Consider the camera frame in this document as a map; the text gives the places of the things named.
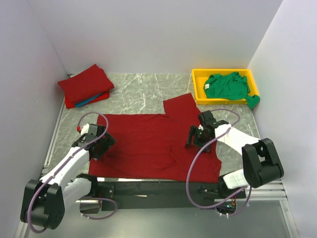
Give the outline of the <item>dark red t-shirt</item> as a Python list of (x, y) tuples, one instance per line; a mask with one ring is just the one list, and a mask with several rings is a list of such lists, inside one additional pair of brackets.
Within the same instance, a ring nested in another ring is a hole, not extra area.
[(107, 114), (97, 123), (109, 122), (115, 139), (101, 158), (92, 159), (89, 174), (106, 178), (171, 179), (185, 181), (199, 148), (186, 147), (192, 125), (198, 126), (192, 94), (163, 102), (163, 114)]

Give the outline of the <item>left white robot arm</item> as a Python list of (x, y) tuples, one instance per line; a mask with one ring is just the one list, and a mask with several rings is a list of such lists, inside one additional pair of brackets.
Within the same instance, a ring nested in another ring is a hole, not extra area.
[(48, 174), (25, 185), (20, 221), (35, 233), (39, 233), (35, 226), (42, 227), (42, 231), (56, 229), (66, 209), (80, 198), (101, 198), (96, 176), (75, 173), (91, 159), (99, 159), (115, 139), (107, 126), (86, 124), (78, 129), (80, 137), (66, 156)]

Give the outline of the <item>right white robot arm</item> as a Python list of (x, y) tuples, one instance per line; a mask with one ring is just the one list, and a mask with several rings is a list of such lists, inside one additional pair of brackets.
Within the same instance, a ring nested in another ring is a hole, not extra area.
[(218, 180), (213, 191), (219, 197), (236, 194), (242, 187), (258, 188), (284, 176), (284, 169), (273, 141), (249, 136), (225, 120), (216, 120), (211, 111), (198, 115), (199, 126), (191, 126), (186, 147), (196, 146), (200, 156), (209, 152), (217, 141), (226, 144), (242, 156), (243, 167)]

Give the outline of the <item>folded blue t-shirt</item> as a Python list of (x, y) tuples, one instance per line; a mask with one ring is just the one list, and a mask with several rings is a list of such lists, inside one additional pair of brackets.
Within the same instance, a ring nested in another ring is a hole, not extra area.
[(79, 107), (83, 107), (87, 104), (91, 104), (91, 103), (95, 103), (95, 102), (98, 102), (100, 100), (103, 100), (103, 99), (107, 99), (108, 98), (108, 93), (107, 92), (104, 92), (104, 93), (100, 93), (98, 95), (95, 95), (89, 99), (86, 99), (80, 103), (77, 103), (75, 104), (75, 107), (76, 108), (79, 108)]

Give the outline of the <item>folded red t-shirt bottom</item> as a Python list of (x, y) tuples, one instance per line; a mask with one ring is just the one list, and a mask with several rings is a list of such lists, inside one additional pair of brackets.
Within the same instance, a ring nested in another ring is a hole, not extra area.
[(64, 100), (65, 100), (65, 106), (67, 109), (75, 108), (75, 103), (71, 102), (66, 95), (64, 96)]

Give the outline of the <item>folded red t-shirt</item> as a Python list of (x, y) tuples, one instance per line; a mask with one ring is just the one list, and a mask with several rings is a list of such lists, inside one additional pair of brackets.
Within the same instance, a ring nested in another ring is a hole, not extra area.
[(64, 100), (65, 100), (65, 106), (67, 109), (75, 108), (75, 103), (71, 102), (66, 95), (64, 96)]
[(114, 89), (105, 71), (96, 64), (69, 79), (59, 81), (58, 85), (75, 104)]

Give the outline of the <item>folded red t-shirt top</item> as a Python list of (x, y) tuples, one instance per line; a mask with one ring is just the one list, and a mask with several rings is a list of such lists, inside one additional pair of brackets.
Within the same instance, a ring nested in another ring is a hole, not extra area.
[(114, 89), (105, 71), (96, 64), (69, 79), (59, 81), (58, 85), (75, 104)]

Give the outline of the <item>yellow plastic bin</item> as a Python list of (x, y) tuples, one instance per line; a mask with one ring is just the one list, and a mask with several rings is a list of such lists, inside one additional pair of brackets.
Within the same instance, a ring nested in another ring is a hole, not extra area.
[(247, 76), (248, 78), (248, 85), (250, 87), (250, 96), (257, 94), (259, 96), (258, 89), (256, 87), (256, 83), (253, 79), (252, 73), (248, 69), (193, 69), (192, 70), (192, 77), (194, 83), (194, 91), (195, 91), (195, 98), (197, 104), (207, 105), (207, 104), (243, 104), (247, 105), (245, 99), (231, 101), (227, 99), (208, 99), (204, 93), (204, 83), (209, 78), (210, 75), (213, 74), (221, 74), (221, 75), (228, 75), (232, 72), (239, 72), (241, 76)]

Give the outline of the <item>green t-shirt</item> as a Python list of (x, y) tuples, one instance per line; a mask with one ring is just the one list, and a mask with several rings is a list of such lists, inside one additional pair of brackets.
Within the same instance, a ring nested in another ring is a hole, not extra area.
[(237, 71), (228, 75), (210, 75), (205, 81), (203, 89), (208, 99), (220, 98), (231, 101), (245, 99), (250, 109), (260, 102), (257, 94), (249, 95), (251, 90), (247, 76), (241, 76)]

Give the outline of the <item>black base beam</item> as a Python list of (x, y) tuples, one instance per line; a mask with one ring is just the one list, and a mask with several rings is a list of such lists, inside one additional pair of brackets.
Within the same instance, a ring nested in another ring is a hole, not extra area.
[[(179, 181), (100, 181), (97, 197), (112, 199), (118, 209), (189, 208), (186, 183)], [(189, 183), (192, 199), (202, 206), (215, 204), (238, 189), (217, 183)]]

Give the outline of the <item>aluminium rail frame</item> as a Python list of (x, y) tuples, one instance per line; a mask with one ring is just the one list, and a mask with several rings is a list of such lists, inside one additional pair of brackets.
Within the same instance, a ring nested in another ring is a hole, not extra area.
[[(235, 114), (237, 116), (237, 120), (233, 122), (233, 124), (237, 124), (240, 121), (241, 116), (243, 117), (244, 115), (243, 113), (237, 113), (233, 109), (216, 108), (216, 109), (211, 109), (211, 111), (227, 111), (228, 116), (230, 115), (230, 113)], [(53, 150), (54, 150), (56, 140), (58, 137), (60, 124), (67, 117), (66, 115), (66, 117), (62, 119), (62, 114), (64, 113), (64, 111), (66, 111), (66, 107), (64, 103), (62, 103), (59, 115), (57, 117), (55, 129), (53, 131), (52, 139), (48, 148), (48, 152), (45, 158), (45, 162), (41, 170), (41, 174), (50, 173), (49, 166), (51, 164), (52, 154), (53, 154)], [(291, 209), (290, 209), (290, 205), (288, 203), (288, 197), (286, 195), (286, 191), (281, 180), (275, 180), (270, 182), (268, 185), (264, 185), (260, 188), (254, 188), (252, 189), (252, 192), (250, 193), (250, 195), (251, 195), (251, 198), (250, 198), (251, 201), (279, 201), (280, 206), (282, 208), (282, 218), (284, 219), (284, 222), (286, 223), (285, 225), (286, 231), (287, 231), (286, 233), (291, 238), (300, 237), (299, 232), (297, 231), (297, 228), (296, 228), (296, 224), (295, 224)], [(26, 223), (19, 222), (14, 238), (27, 238), (28, 235), (29, 235), (28, 225)]]

